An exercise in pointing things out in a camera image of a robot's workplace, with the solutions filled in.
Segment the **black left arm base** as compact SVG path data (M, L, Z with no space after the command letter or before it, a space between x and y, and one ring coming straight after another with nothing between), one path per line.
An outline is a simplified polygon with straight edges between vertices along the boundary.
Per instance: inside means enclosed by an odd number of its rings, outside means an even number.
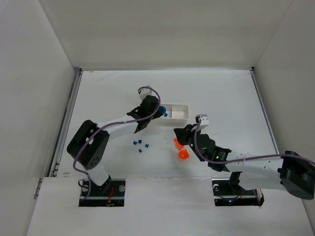
M104 187L92 182L89 188L87 179L80 179L79 207L123 207L125 204L126 179L111 179Z

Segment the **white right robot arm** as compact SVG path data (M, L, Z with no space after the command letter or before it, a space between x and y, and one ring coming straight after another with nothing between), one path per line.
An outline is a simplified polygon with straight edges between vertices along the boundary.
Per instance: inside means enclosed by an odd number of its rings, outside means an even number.
M315 196L315 163L295 152L251 157L216 145L198 124L175 128L179 144L189 146L201 162L217 172L230 173L234 191L275 189L294 197L312 200Z

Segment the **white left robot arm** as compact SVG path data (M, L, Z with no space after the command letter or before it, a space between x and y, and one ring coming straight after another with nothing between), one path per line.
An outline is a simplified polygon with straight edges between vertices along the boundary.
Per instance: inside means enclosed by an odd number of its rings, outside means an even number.
M147 95L138 107L121 118L104 125L91 120L82 123L66 151L73 158L73 169L87 176L89 192L93 186L101 193L109 189L111 177L100 164L107 144L120 136L140 132L162 115L160 97Z

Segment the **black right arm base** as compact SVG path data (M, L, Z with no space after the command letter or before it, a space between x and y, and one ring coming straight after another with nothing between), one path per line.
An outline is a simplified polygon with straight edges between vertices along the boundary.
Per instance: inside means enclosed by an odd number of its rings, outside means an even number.
M262 190L245 190L238 186L231 187L227 178L213 178L212 188L216 207L261 207L265 201Z

